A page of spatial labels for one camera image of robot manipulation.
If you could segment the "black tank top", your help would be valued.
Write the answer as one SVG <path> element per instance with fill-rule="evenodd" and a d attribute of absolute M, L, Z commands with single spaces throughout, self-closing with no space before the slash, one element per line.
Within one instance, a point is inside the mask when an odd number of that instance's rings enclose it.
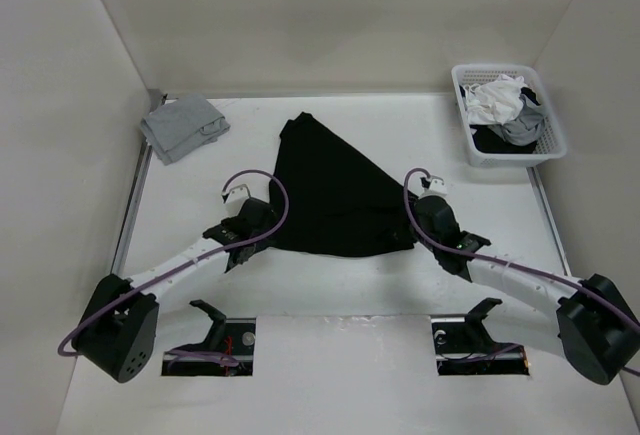
<path fill-rule="evenodd" d="M 414 248 L 402 185 L 311 114 L 284 125 L 274 176 L 289 197 L 276 249 L 362 258 Z"/>

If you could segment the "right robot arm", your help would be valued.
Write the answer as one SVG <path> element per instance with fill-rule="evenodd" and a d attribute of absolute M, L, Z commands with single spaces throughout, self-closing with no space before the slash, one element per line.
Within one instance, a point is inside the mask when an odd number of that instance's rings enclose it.
<path fill-rule="evenodd" d="M 493 251 L 489 239 L 460 228 L 438 195 L 403 196 L 414 239 L 446 273 L 489 287 L 525 305 L 512 311 L 485 299 L 464 321 L 464 339 L 484 362 L 493 353 L 530 346 L 566 360 L 582 377 L 607 385 L 629 372 L 639 352 L 639 320 L 609 278 L 560 276 Z"/>

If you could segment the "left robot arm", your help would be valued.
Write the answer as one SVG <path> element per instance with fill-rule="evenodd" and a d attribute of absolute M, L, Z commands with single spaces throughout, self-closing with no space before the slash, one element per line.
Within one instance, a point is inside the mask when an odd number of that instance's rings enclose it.
<path fill-rule="evenodd" d="M 109 274 L 94 289 L 70 344 L 118 383 L 137 376 L 154 352 L 161 304 L 187 288 L 197 271 L 224 274 L 270 245 L 288 213 L 250 197 L 233 217 L 205 230 L 196 243 L 159 266 L 122 278 Z"/>

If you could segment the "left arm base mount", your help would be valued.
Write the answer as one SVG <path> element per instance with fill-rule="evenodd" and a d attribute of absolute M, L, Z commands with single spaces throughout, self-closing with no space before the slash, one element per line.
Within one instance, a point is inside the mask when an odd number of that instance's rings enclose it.
<path fill-rule="evenodd" d="M 213 322 L 204 340 L 163 355 L 164 377 L 250 377 L 254 369 L 256 319 Z"/>

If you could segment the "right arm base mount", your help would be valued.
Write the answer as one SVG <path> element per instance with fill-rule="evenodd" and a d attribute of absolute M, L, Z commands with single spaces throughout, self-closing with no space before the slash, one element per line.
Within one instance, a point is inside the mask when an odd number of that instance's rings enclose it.
<path fill-rule="evenodd" d="M 440 376 L 530 375 L 524 347 L 492 340 L 479 322 L 432 318 L 431 329 Z"/>

